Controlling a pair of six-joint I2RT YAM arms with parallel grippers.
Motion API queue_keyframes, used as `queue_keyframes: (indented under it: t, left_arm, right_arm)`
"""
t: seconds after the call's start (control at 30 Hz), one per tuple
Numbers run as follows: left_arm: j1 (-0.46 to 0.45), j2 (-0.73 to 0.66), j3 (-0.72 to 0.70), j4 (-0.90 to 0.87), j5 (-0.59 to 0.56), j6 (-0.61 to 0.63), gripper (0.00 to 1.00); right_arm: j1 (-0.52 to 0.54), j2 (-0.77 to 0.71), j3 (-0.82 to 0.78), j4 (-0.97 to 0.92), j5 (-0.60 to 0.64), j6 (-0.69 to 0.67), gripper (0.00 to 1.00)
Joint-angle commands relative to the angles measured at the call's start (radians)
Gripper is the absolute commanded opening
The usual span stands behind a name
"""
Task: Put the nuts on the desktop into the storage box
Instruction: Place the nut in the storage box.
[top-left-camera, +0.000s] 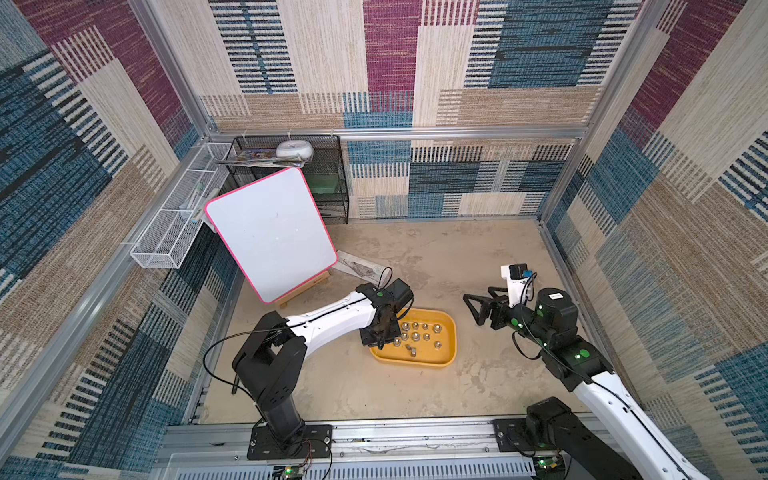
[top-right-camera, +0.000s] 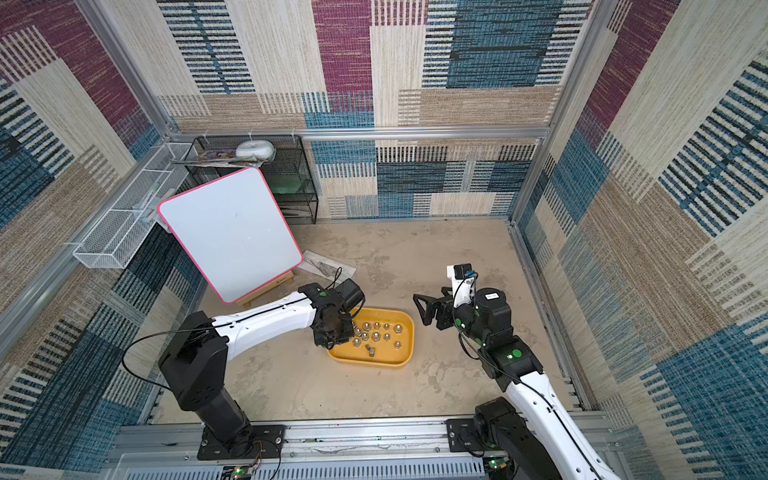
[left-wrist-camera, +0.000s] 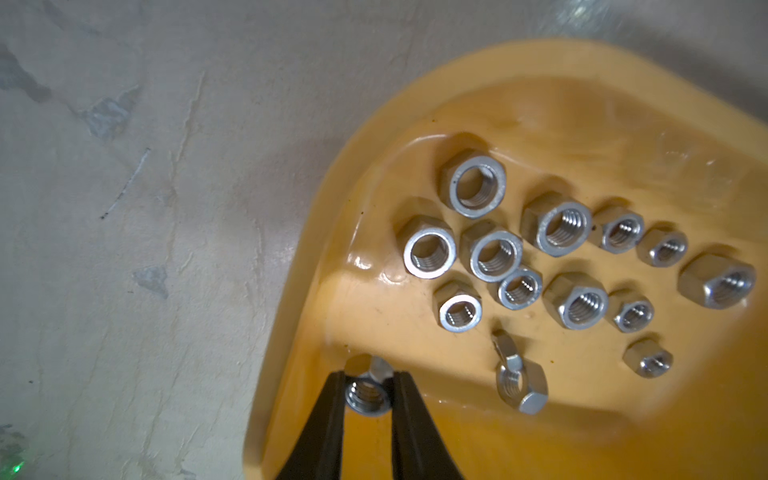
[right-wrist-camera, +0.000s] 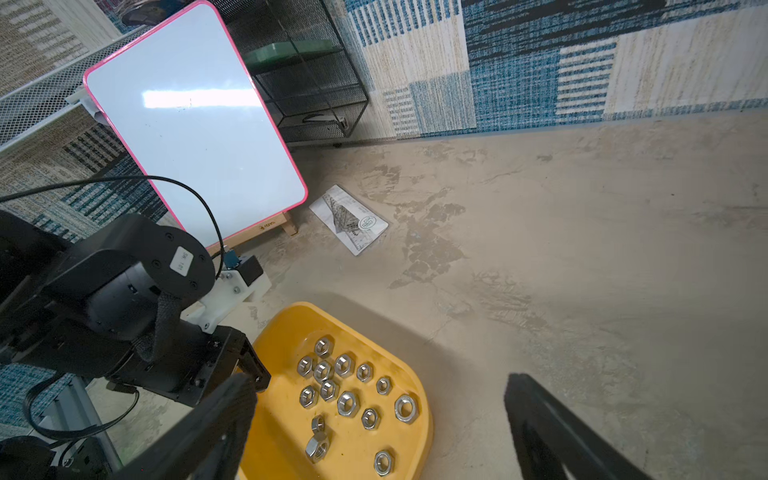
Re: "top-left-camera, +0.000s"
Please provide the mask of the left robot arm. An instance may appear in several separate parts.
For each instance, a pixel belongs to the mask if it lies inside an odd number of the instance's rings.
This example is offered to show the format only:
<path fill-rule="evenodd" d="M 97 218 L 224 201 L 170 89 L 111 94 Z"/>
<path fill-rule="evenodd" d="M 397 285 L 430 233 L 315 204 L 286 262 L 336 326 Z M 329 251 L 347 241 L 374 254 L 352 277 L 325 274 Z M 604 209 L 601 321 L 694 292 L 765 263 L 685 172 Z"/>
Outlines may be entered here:
<path fill-rule="evenodd" d="M 341 300 L 303 315 L 272 311 L 259 320 L 232 361 L 232 369 L 266 422 L 252 430 L 250 460 L 297 458 L 313 441 L 331 434 L 313 433 L 292 398 L 304 361 L 321 347 L 357 331 L 365 347 L 382 349 L 401 337 L 399 321 L 414 294 L 401 279 L 378 287 L 359 285 Z"/>

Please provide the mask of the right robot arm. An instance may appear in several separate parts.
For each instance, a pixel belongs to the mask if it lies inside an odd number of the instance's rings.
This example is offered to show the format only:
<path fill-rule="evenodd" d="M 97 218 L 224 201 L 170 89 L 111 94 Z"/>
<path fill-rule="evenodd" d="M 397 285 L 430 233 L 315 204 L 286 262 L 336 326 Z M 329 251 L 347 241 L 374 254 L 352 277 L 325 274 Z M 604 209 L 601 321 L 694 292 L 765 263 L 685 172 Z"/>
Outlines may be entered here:
<path fill-rule="evenodd" d="M 561 400 L 550 397 L 526 410 L 522 421 L 494 424 L 500 449 L 534 455 L 545 448 L 566 453 L 595 479 L 702 479 L 702 473 L 662 433 L 625 388 L 596 346 L 578 333 L 578 308 L 561 289 L 538 291 L 534 307 L 500 294 L 466 294 L 478 325 L 509 327 L 514 338 L 539 348 L 536 359 L 589 408 L 618 444 L 599 439 Z"/>

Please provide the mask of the yellow plastic storage box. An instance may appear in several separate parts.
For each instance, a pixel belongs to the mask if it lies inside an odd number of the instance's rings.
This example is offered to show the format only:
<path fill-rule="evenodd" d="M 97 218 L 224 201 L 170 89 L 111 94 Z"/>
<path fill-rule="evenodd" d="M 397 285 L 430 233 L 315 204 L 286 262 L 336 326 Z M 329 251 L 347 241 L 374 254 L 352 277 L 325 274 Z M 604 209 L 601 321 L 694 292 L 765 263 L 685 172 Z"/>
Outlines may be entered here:
<path fill-rule="evenodd" d="M 401 328 L 401 325 L 407 322 L 410 324 L 410 329 L 405 331 Z M 419 330 L 414 330 L 412 324 L 416 322 L 419 324 Z M 429 330 L 422 329 L 422 324 L 427 323 Z M 440 325 L 442 330 L 439 333 L 433 331 L 434 325 Z M 457 330 L 453 318 L 443 311 L 430 310 L 430 309 L 411 309 L 409 313 L 399 322 L 401 328 L 401 345 L 395 347 L 393 343 L 387 344 L 383 349 L 370 348 L 370 353 L 378 361 L 390 364 L 399 365 L 412 365 L 418 367 L 432 367 L 432 368 L 444 368 L 449 366 L 457 356 Z M 413 341 L 411 335 L 416 332 L 420 335 L 418 341 Z M 402 339 L 402 334 L 407 333 L 409 339 L 407 341 Z M 422 339 L 423 334 L 429 334 L 430 340 L 424 341 Z M 440 341 L 442 347 L 436 349 L 434 342 Z M 407 345 L 411 345 L 416 348 L 417 354 L 415 357 L 411 357 Z"/>

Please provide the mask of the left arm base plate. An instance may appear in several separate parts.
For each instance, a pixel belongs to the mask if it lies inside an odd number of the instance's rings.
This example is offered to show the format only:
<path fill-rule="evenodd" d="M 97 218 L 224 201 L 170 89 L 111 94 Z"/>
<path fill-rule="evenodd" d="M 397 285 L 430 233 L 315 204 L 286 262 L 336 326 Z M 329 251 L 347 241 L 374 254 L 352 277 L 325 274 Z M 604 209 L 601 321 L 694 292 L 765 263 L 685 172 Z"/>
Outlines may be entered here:
<path fill-rule="evenodd" d="M 331 456 L 332 439 L 331 424 L 307 424 L 285 441 L 279 440 L 267 424 L 257 424 L 251 430 L 246 456 L 250 461 L 326 459 Z"/>

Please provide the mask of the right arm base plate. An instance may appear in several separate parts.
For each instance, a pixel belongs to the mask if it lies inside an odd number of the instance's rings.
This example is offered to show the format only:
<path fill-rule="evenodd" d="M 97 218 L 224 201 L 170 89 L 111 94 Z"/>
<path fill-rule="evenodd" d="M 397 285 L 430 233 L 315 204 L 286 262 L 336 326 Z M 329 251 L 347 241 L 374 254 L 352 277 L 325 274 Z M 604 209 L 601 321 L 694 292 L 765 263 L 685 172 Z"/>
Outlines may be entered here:
<path fill-rule="evenodd" d="M 510 418 L 492 421 L 500 452 L 533 455 L 548 450 L 567 450 L 579 440 L 579 431 L 564 418 Z"/>

